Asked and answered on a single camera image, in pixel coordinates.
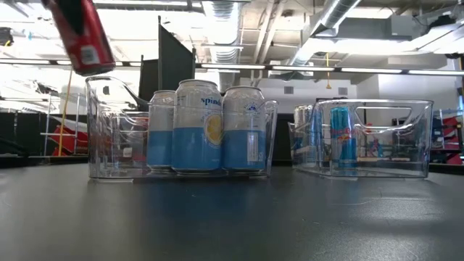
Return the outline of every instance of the beverage can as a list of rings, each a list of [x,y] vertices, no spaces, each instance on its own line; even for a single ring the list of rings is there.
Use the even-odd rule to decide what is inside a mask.
[[[149,106],[146,163],[152,168],[171,166],[175,91],[155,91]]]
[[[229,88],[223,100],[223,167],[233,171],[265,168],[265,103],[261,90],[250,86]]]
[[[42,0],[50,9],[74,71],[82,76],[115,68],[111,48],[92,0]]]
[[[354,118],[348,107],[331,109],[331,149],[331,167],[338,169],[357,167]]]
[[[292,147],[294,161],[305,167],[314,167],[317,158],[317,120],[313,119],[310,122],[312,113],[311,104],[296,106],[294,110],[295,136]]]
[[[185,174],[219,169],[223,116],[218,86],[183,80],[175,95],[173,169]]]

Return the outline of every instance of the table surface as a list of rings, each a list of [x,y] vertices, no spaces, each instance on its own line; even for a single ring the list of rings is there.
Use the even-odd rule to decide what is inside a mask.
[[[96,183],[0,170],[1,260],[464,260],[464,177]]]

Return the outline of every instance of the can lid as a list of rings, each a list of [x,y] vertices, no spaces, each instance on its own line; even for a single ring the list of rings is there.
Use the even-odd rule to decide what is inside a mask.
[[[182,84],[182,83],[190,83],[190,82],[197,82],[197,83],[209,83],[209,84],[212,84],[216,87],[218,87],[218,85],[210,80],[197,80],[197,79],[188,79],[188,80],[181,80],[179,85]]]
[[[308,108],[308,107],[312,109],[313,105],[312,104],[300,104],[300,105],[295,106],[295,109]]]
[[[171,91],[171,90],[160,90],[160,91],[155,91],[153,94],[159,94],[162,92],[174,92],[175,93],[175,91]]]
[[[225,90],[225,92],[228,92],[228,91],[230,91],[232,89],[236,89],[236,88],[250,88],[250,89],[261,91],[261,89],[259,89],[258,87],[253,87],[253,86],[232,86],[232,87],[228,88],[227,90]]]

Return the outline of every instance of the plastic bin handle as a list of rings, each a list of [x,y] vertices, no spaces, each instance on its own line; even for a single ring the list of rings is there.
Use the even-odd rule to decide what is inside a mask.
[[[149,103],[143,99],[140,99],[135,93],[131,91],[131,89],[125,84],[123,81],[110,77],[110,76],[92,76],[89,78],[86,78],[86,84],[89,85],[89,82],[91,81],[96,81],[96,80],[114,80],[117,82],[120,82],[123,85],[123,88],[129,93],[129,95],[134,99],[138,105],[138,108],[140,111],[143,112],[148,112],[149,110]]]
[[[391,129],[392,126],[374,126],[374,125],[366,126],[363,123],[363,120],[361,120],[360,115],[357,113],[357,111],[359,109],[365,109],[365,110],[384,109],[384,110],[389,110],[389,111],[391,111],[391,110],[403,110],[403,111],[407,110],[409,113],[406,116],[406,120],[403,122],[403,124],[396,125],[395,128],[407,127],[409,124],[411,124],[411,121],[414,118],[416,118],[417,116],[419,116],[422,113],[422,111],[419,111],[418,109],[415,109],[415,108],[412,108],[412,107],[407,107],[407,106],[395,106],[395,107],[390,107],[390,106],[359,106],[359,107],[356,107],[355,108],[355,114],[356,114],[356,117],[358,119],[359,125],[362,126],[365,129],[371,129],[371,130],[375,130],[375,129],[378,129],[378,130]]]

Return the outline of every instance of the light blue can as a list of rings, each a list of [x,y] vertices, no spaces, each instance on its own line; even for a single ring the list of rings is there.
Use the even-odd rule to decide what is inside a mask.
[[[184,80],[176,91],[173,169],[206,174],[220,169],[223,116],[215,83]]]
[[[151,168],[171,167],[175,91],[155,91],[150,101],[146,164]]]
[[[265,169],[265,103],[261,90],[249,86],[228,89],[223,100],[223,168],[233,172]]]

